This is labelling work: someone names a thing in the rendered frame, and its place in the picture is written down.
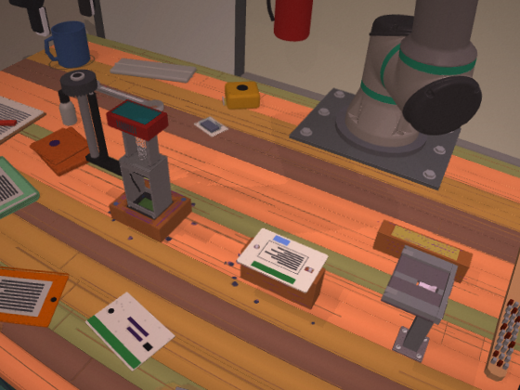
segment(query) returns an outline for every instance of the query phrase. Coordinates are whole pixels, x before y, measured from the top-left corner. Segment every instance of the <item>yellow button box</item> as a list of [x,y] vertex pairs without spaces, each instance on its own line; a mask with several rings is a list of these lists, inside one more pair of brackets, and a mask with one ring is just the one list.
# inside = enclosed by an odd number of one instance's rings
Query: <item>yellow button box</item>
[[260,92],[255,82],[226,83],[226,105],[229,109],[257,109]]

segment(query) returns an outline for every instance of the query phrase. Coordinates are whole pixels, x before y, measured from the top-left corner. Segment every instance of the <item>orange clipboard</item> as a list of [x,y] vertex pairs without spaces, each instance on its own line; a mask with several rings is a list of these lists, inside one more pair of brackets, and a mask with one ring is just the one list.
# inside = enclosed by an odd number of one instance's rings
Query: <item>orange clipboard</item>
[[69,274],[0,266],[0,322],[48,327]]

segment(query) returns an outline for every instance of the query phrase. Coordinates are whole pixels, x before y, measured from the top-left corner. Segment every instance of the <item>small white bottle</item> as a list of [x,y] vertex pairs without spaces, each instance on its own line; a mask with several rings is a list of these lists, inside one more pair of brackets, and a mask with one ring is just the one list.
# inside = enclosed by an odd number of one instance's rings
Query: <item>small white bottle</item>
[[66,126],[72,126],[78,122],[76,109],[71,102],[71,98],[63,93],[60,89],[59,94],[59,112],[61,113],[61,121]]

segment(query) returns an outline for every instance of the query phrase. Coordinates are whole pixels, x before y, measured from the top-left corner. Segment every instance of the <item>mug handle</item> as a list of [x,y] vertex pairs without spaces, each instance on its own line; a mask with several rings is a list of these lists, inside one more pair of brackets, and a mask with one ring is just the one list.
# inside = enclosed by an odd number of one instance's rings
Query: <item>mug handle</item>
[[48,55],[48,57],[50,59],[52,59],[53,61],[58,61],[58,58],[54,57],[51,53],[50,53],[50,50],[49,50],[49,42],[50,41],[54,41],[54,36],[49,36],[48,38],[45,39],[45,53]]

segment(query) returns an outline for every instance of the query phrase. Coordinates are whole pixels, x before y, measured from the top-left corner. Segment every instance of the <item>wooden table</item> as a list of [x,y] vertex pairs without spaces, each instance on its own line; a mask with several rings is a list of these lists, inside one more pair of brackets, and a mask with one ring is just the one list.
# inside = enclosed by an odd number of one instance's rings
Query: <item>wooden table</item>
[[[240,78],[202,67],[187,84],[114,75],[120,58],[186,63],[89,40],[96,60],[85,68],[102,84],[165,103],[170,126],[160,151],[172,190],[192,199],[193,213],[162,243],[112,222],[119,177],[91,165],[57,177],[30,149],[63,127],[57,91],[69,70],[49,66],[40,52],[0,72],[3,96],[47,113],[0,146],[42,194],[34,207],[0,220],[0,261],[71,275],[49,330],[143,388],[496,388],[484,365],[520,243],[518,167],[456,148],[441,189],[422,188],[290,140],[315,100],[259,85],[259,109],[229,110],[225,83]],[[102,94],[98,101],[102,118],[120,102]],[[207,116],[229,130],[208,137],[193,126]],[[121,135],[106,122],[105,136],[110,156],[120,158]],[[383,220],[474,254],[429,333],[421,370],[391,351],[413,316],[381,302],[397,262],[373,249]],[[241,279],[237,256],[260,228],[329,255],[312,310]],[[132,373],[85,325],[124,292],[176,336]],[[19,345],[30,340],[20,326],[4,324],[3,332]],[[75,385],[77,371],[59,372],[45,351],[30,352]],[[515,352],[500,389],[517,387],[518,361]]]

